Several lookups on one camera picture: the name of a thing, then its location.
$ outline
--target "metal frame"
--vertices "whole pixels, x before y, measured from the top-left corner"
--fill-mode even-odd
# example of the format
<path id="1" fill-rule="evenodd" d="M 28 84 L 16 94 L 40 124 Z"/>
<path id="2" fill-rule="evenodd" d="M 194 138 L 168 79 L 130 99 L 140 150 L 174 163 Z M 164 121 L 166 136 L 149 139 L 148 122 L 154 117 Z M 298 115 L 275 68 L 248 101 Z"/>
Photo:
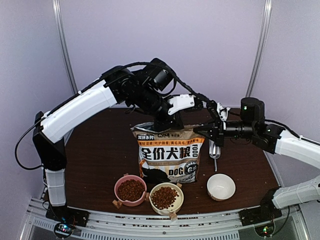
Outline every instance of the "metal frame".
<path id="1" fill-rule="evenodd" d="M 43 200 L 32 198 L 25 215 L 25 224 L 19 234 L 19 240 L 30 239 L 33 226 L 53 230 L 55 221 L 46 218 Z M 252 228 L 254 225 L 242 226 L 238 210 L 179 215 L 171 221 L 168 216 L 161 215 L 131 215 L 110 212 L 92 211 L 86 227 L 78 227 L 73 237 L 85 240 L 239 240 L 239 231 Z M 296 233 L 300 240 L 309 240 L 309 234 L 299 206 L 292 206 L 290 215 L 294 219 Z M 288 210 L 283 209 L 287 217 Z"/>
<path id="2" fill-rule="evenodd" d="M 64 30 L 62 15 L 61 15 L 61 9 L 60 9 L 60 0 L 52 0 L 52 3 L 53 3 L 54 18 L 55 18 L 56 26 L 58 28 L 59 37 L 60 37 L 60 44 L 61 44 L 65 69 L 68 74 L 72 91 L 74 94 L 76 94 L 78 92 L 78 87 L 76 84 L 74 72 L 71 67 L 71 61 L 70 61 L 69 52 L 67 48 L 67 41 L 66 41 L 65 30 Z"/>
<path id="3" fill-rule="evenodd" d="M 263 56 L 263 50 L 265 48 L 267 36 L 268 36 L 268 31 L 269 31 L 269 26 L 270 26 L 270 19 L 271 19 L 271 12 L 272 12 L 272 0 L 265 0 L 264 4 L 264 12 L 263 12 L 263 17 L 262 17 L 262 24 L 261 24 L 261 31 L 260 31 L 260 37 L 259 37 L 259 42 L 258 42 L 258 48 L 256 50 L 256 55 L 254 59 L 254 64 L 253 64 L 253 69 L 251 72 L 251 77 L 249 81 L 249 85 L 246 91 L 245 96 L 250 97 L 252 95 L 259 68 L 261 65 L 262 61 L 262 56 Z"/>

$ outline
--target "white arm segment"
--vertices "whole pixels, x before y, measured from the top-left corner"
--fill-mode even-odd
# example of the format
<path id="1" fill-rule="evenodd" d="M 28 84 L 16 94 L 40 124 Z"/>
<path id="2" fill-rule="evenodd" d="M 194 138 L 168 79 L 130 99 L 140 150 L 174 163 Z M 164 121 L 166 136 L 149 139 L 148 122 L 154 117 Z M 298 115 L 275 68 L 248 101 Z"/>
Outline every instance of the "white arm segment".
<path id="1" fill-rule="evenodd" d="M 53 143 L 64 137 L 71 129 L 98 112 L 117 104 L 109 87 L 103 80 L 72 99 L 41 122 L 43 134 Z M 45 169 L 49 200 L 52 206 L 66 204 L 65 170 Z"/>
<path id="2" fill-rule="evenodd" d="M 104 80 L 98 82 L 44 119 L 43 134 L 56 143 L 88 118 L 117 104 L 110 88 L 104 87 L 105 83 Z"/>
<path id="3" fill-rule="evenodd" d="M 320 145 L 299 139 L 284 130 L 277 140 L 275 153 L 298 159 L 320 169 Z M 290 187 L 279 188 L 273 196 L 277 209 L 320 199 L 320 176 Z"/>
<path id="4" fill-rule="evenodd" d="M 171 116 L 176 112 L 191 108 L 195 106 L 195 98 L 190 94 L 180 94 L 179 96 L 174 96 L 168 100 L 172 107 L 168 110 L 168 114 Z"/>

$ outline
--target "empty white bowl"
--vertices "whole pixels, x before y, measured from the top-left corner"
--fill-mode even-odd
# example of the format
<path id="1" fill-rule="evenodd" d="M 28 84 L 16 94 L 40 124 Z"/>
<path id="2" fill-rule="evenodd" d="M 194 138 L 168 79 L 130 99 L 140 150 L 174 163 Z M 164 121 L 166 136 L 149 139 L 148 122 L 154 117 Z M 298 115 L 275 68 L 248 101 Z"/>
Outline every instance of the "empty white bowl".
<path id="1" fill-rule="evenodd" d="M 235 194 L 236 184 L 228 175 L 218 173 L 209 178 L 206 189 L 213 200 L 220 202 L 231 198 Z"/>

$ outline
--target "black joint housing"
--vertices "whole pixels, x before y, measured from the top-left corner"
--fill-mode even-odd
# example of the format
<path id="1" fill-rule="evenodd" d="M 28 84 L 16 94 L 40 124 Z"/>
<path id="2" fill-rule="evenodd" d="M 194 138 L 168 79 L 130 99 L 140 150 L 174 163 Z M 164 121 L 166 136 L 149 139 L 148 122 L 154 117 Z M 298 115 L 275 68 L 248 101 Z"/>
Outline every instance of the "black joint housing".
<path id="1" fill-rule="evenodd" d="M 164 61 L 160 60 L 159 58 L 152 59 L 150 63 L 158 64 L 174 72 Z M 160 91 L 163 91 L 173 79 L 173 76 L 168 72 L 168 70 L 152 65 L 147 65 L 142 70 L 138 71 L 137 76 L 142 81 L 143 86 L 150 85 L 155 90 Z"/>
<path id="2" fill-rule="evenodd" d="M 265 121 L 265 103 L 255 97 L 245 97 L 241 99 L 240 118 L 244 122 Z"/>
<path id="3" fill-rule="evenodd" d="M 35 120 L 40 120 L 43 115 L 43 112 L 38 112 Z M 43 127 L 39 123 L 33 131 L 32 141 L 40 156 L 43 167 L 51 171 L 65 169 L 67 166 L 67 156 L 64 139 L 62 138 L 53 143 L 43 134 L 42 130 Z"/>

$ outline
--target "dog food bag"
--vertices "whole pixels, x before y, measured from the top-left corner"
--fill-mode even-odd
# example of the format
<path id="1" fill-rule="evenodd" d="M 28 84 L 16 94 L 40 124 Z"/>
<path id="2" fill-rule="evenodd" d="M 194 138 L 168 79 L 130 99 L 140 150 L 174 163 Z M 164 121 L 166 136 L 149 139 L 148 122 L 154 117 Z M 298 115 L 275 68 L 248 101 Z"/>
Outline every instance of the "dog food bag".
<path id="1" fill-rule="evenodd" d="M 131 128 L 139 144 L 139 171 L 146 183 L 192 183 L 197 180 L 200 148 L 205 138 L 196 125 L 181 130 L 152 131 L 153 122 Z"/>

